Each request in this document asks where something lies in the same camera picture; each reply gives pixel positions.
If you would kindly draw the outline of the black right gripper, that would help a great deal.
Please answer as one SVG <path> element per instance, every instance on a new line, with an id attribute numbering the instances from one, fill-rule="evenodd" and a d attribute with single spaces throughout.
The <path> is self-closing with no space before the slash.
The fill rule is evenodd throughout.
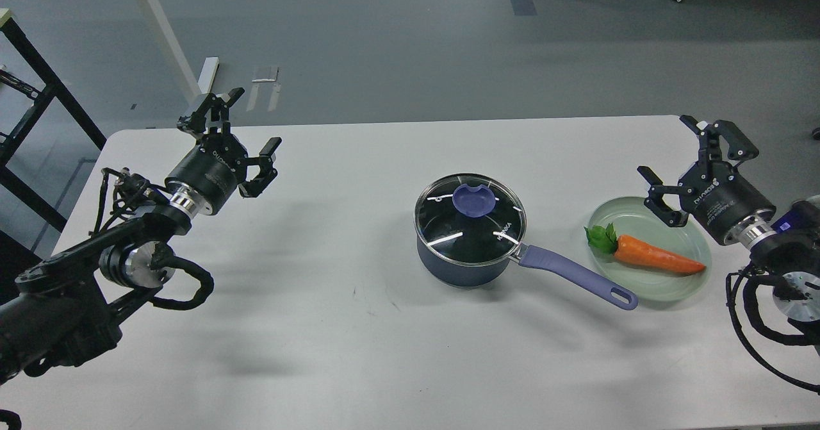
<path id="1" fill-rule="evenodd" d="M 696 162 L 675 185 L 665 185 L 650 167 L 638 165 L 648 183 L 644 207 L 667 227 L 683 227 L 692 215 L 720 245 L 735 243 L 733 229 L 747 217 L 771 220 L 775 205 L 738 171 L 759 155 L 759 148 L 732 121 L 706 123 L 691 115 L 679 119 L 699 141 Z M 680 209 L 665 202 L 667 195 L 678 197 Z"/>

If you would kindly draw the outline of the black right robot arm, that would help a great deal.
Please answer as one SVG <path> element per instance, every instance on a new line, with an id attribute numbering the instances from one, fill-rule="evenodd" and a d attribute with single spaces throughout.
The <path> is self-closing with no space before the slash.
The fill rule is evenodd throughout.
<path id="1" fill-rule="evenodd" d="M 648 183 L 645 207 L 669 227 L 689 217 L 722 246 L 742 244 L 749 263 L 726 276 L 726 307 L 735 334 L 747 353 L 767 371 L 796 387 L 817 394 L 818 386 L 783 374 L 747 339 L 736 312 L 736 299 L 750 327 L 784 346 L 818 348 L 818 209 L 801 201 L 798 225 L 778 229 L 771 223 L 775 205 L 740 173 L 740 166 L 759 155 L 758 147 L 733 123 L 700 122 L 680 117 L 699 142 L 697 159 L 675 185 L 664 182 L 647 165 L 640 173 Z"/>

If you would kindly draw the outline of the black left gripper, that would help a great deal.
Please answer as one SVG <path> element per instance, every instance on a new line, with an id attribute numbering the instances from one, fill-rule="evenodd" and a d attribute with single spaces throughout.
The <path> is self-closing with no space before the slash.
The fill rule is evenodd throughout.
<path id="1" fill-rule="evenodd" d="M 228 135 L 229 110 L 243 94 L 242 87 L 223 94 L 200 94 L 177 120 L 179 131 L 200 140 L 170 171 L 165 185 L 169 191 L 193 191 L 199 210 L 207 216 L 219 213 L 237 188 L 242 197 L 259 197 L 278 176 L 274 162 L 281 137 L 270 138 L 257 156 L 248 156 L 243 144 Z M 249 181 L 247 167 L 259 169 Z"/>

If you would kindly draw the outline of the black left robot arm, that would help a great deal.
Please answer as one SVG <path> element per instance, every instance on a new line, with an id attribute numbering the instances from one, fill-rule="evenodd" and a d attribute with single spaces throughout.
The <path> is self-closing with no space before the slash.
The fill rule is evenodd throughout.
<path id="1" fill-rule="evenodd" d="M 273 137 L 257 156 L 231 133 L 229 110 L 244 89 L 201 94 L 177 121 L 193 149 L 156 185 L 128 169 L 102 170 L 99 211 L 88 240 L 15 278 L 2 306 L 2 382 L 39 377 L 99 357 L 121 340 L 121 324 L 144 304 L 187 311 L 214 291 L 208 270 L 175 254 L 199 215 L 217 214 L 234 192 L 257 197 L 278 172 Z"/>

